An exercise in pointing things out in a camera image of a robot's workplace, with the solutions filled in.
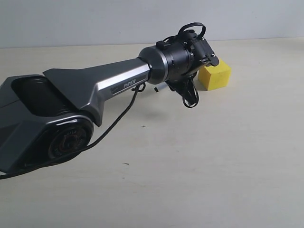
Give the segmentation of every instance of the yellow block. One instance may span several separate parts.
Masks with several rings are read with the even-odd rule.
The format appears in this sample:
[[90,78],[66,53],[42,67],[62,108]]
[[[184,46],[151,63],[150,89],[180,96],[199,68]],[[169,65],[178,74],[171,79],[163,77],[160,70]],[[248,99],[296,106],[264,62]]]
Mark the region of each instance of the yellow block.
[[231,68],[222,60],[217,66],[204,66],[199,70],[198,80],[209,90],[227,86]]

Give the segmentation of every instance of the robotic arm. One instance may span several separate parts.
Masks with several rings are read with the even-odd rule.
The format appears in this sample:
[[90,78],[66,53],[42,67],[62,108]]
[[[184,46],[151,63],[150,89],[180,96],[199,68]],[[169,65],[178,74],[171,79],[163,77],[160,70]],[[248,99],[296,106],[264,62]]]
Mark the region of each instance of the robotic arm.
[[[189,29],[194,26],[201,27],[199,34]],[[67,162],[94,147],[131,108],[145,82],[165,82],[187,107],[196,106],[194,76],[202,66],[219,64],[205,31],[203,24],[191,23],[134,59],[7,78],[0,86],[0,171],[6,173],[0,179]],[[93,125],[102,124],[105,101],[130,88],[135,91],[130,105],[88,145]]]

